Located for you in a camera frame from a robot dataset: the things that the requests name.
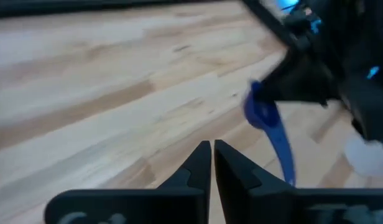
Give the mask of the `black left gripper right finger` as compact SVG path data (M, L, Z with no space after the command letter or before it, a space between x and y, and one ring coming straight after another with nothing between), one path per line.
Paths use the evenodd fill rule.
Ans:
M383 189L298 189L222 140L215 169L226 224L383 224Z

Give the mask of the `small purple measuring cup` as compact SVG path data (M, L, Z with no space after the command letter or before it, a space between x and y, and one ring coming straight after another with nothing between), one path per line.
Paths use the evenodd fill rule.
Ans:
M292 155L292 148L288 141L282 118L274 101L260 101L255 95L261 93L262 85L259 81L252 81L250 90L244 100L243 110L248 123L263 130L274 148L280 162L284 180L295 186L296 172Z

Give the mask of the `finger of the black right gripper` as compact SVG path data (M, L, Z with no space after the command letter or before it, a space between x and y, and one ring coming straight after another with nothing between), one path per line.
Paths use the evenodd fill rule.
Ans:
M261 101L300 101L326 106L339 100L328 69L309 55L288 50L284 59L261 81Z

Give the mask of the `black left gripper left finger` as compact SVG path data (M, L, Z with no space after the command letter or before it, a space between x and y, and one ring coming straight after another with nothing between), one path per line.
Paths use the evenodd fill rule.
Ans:
M156 189L68 190L51 199L46 224L208 224L211 146L202 141Z

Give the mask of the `white plant pot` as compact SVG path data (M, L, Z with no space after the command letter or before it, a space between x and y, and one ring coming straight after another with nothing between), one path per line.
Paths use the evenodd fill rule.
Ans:
M365 141L360 135L351 135L345 145L344 155L353 169L367 177L383 177L383 144Z

